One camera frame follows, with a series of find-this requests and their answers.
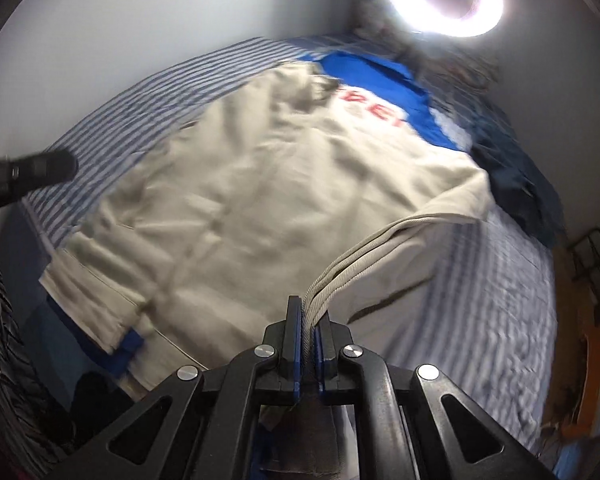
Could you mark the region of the beige and blue work jacket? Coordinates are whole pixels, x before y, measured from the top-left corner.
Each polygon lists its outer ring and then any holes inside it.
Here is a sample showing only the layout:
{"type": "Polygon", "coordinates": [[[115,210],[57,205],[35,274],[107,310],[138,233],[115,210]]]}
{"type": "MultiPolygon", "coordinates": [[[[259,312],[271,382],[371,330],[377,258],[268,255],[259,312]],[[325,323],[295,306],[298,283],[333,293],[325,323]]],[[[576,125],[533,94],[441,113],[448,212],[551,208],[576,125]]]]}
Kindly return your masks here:
{"type": "Polygon", "coordinates": [[[157,145],[41,281],[102,350],[132,328],[148,333],[131,370],[146,396],[182,366],[215,370],[257,346],[297,297],[294,402],[314,400],[318,321],[408,292],[446,229],[491,205],[488,175],[466,154],[425,141],[365,90],[292,61],[157,145]]]}

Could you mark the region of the dark blue folded garment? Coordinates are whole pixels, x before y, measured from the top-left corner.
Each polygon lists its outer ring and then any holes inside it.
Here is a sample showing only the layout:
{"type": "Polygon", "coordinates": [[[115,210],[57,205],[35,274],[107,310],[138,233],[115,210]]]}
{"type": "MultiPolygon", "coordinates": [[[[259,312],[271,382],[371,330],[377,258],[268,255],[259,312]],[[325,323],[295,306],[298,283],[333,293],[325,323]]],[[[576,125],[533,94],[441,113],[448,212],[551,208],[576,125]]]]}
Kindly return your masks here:
{"type": "Polygon", "coordinates": [[[519,143],[492,120],[475,115],[469,155],[489,175],[495,203],[530,237],[552,249],[565,234],[562,201],[519,143]]]}

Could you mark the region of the folded floral quilt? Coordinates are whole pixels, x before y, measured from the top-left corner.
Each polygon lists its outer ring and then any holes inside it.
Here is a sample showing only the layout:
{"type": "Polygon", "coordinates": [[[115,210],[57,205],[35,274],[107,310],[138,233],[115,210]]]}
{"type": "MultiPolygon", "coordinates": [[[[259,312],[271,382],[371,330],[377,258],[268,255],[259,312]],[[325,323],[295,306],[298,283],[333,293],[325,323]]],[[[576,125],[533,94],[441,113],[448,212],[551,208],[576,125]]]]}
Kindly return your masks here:
{"type": "Polygon", "coordinates": [[[355,0],[351,24],[355,35],[387,47],[417,76],[436,74],[478,93],[488,92],[500,80],[500,63],[492,49],[468,39],[416,32],[384,0],[355,0]]]}

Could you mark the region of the blue striped bed sheet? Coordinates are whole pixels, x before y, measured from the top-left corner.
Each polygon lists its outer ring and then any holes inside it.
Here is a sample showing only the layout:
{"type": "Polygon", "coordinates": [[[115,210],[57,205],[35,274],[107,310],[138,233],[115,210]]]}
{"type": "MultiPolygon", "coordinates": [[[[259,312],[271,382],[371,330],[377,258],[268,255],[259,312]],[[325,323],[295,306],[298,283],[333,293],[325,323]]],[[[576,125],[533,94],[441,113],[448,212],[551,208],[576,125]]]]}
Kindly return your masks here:
{"type": "MultiPolygon", "coordinates": [[[[351,34],[254,37],[160,70],[84,117],[58,141],[78,156],[67,184],[21,207],[43,260],[96,200],[179,119],[193,118],[248,77],[296,56],[334,52],[388,58],[351,34]]],[[[557,332],[553,258],[500,208],[456,226],[405,334],[390,342],[402,366],[439,365],[527,448],[538,440],[557,332]]]]}

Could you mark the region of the black clothes rack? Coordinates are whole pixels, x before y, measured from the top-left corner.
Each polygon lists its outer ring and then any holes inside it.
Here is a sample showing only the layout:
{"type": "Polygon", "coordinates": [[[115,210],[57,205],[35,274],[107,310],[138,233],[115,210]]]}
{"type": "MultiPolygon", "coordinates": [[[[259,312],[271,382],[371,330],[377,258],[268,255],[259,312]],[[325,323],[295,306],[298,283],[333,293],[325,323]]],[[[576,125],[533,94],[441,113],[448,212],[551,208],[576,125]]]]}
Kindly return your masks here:
{"type": "Polygon", "coordinates": [[[594,298],[594,320],[600,324],[600,227],[594,226],[567,245],[573,274],[571,281],[588,285],[594,298]]]}

